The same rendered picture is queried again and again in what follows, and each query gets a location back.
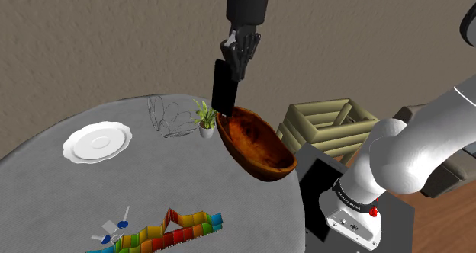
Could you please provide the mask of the brown wooden bowl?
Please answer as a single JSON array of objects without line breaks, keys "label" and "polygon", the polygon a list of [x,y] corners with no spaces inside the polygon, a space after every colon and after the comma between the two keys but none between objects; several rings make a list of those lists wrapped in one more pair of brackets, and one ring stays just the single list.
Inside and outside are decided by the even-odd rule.
[{"label": "brown wooden bowl", "polygon": [[258,114],[234,107],[230,117],[217,113],[216,125],[227,151],[254,178],[277,181],[297,167],[294,154]]}]

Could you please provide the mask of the rainbow folded paper strip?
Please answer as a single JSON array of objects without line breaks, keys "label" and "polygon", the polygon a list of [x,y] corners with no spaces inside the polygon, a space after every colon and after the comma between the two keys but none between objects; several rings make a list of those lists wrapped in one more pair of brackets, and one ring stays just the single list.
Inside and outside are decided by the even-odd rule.
[{"label": "rainbow folded paper strip", "polygon": [[117,242],[103,245],[102,249],[86,253],[158,253],[172,246],[217,232],[223,228],[220,213],[209,214],[204,211],[181,215],[167,210],[158,226],[146,226],[137,233],[120,238]]}]

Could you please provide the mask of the black phone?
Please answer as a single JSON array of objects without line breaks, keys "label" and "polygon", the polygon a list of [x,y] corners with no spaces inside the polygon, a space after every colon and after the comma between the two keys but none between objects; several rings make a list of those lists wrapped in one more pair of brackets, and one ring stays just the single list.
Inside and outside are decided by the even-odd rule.
[{"label": "black phone", "polygon": [[230,65],[222,59],[214,64],[214,82],[211,106],[218,113],[231,117],[236,100],[238,82],[233,80]]}]

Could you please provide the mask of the blue and white keys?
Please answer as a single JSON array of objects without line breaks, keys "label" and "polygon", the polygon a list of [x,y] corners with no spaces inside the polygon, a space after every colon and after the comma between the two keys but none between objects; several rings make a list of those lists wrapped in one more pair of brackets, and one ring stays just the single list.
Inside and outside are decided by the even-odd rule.
[{"label": "blue and white keys", "polygon": [[124,236],[125,229],[128,227],[129,222],[127,221],[127,216],[130,210],[130,206],[127,206],[124,216],[121,221],[114,223],[108,220],[101,227],[106,231],[105,235],[92,235],[91,239],[99,241],[101,244],[114,244],[120,238]]}]

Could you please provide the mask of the white scalloped plate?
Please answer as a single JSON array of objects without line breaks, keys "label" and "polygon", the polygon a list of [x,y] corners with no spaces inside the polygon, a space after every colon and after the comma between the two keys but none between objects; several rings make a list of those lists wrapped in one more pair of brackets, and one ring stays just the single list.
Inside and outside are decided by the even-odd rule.
[{"label": "white scalloped plate", "polygon": [[133,135],[130,127],[111,121],[89,124],[63,143],[63,156],[76,164],[95,164],[124,151]]}]

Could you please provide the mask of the olive wooden crate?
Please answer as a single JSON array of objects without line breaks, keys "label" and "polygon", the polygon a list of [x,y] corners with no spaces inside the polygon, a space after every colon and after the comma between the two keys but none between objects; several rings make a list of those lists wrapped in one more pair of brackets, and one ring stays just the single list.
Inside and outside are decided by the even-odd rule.
[{"label": "olive wooden crate", "polygon": [[291,104],[276,134],[293,153],[308,143],[347,165],[378,118],[349,98]]}]

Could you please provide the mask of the round grey table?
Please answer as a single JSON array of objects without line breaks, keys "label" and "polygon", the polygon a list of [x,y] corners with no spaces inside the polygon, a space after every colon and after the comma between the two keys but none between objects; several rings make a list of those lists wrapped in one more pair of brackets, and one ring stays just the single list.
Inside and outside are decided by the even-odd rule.
[{"label": "round grey table", "polygon": [[[63,143],[91,123],[130,127],[129,146],[112,159],[76,164]],[[101,104],[65,119],[0,160],[0,253],[86,253],[101,249],[107,221],[127,233],[158,226],[166,212],[220,214],[223,227],[165,253],[304,253],[298,177],[250,176],[218,134],[165,138],[145,98]]]}]

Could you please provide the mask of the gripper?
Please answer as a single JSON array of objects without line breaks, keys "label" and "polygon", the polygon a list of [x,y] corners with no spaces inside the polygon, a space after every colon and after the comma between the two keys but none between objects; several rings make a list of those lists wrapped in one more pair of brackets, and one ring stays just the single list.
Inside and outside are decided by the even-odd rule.
[{"label": "gripper", "polygon": [[231,79],[241,82],[246,67],[256,52],[261,40],[260,33],[249,33],[248,25],[260,25],[265,20],[268,0],[227,0],[227,20],[237,29],[220,43],[224,60],[232,70]]}]

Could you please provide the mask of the dark grey robot stand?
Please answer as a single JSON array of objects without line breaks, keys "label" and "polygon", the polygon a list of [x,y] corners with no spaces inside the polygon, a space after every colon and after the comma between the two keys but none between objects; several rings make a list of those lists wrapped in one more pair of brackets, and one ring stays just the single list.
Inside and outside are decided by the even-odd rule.
[{"label": "dark grey robot stand", "polygon": [[318,199],[347,167],[310,144],[296,153],[301,196],[305,211],[306,249],[304,253],[412,253],[415,209],[388,192],[379,197],[382,217],[379,246],[369,251],[332,230],[325,221]]}]

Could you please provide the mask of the small potted green plant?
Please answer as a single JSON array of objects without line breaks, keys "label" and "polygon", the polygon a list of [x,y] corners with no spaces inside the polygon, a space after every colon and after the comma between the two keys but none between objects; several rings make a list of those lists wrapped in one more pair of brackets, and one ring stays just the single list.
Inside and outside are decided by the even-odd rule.
[{"label": "small potted green plant", "polygon": [[210,139],[214,134],[215,122],[216,122],[216,111],[212,107],[209,107],[205,101],[197,101],[194,99],[194,102],[197,104],[197,110],[191,110],[196,118],[192,118],[193,123],[198,125],[199,133],[202,138]]}]

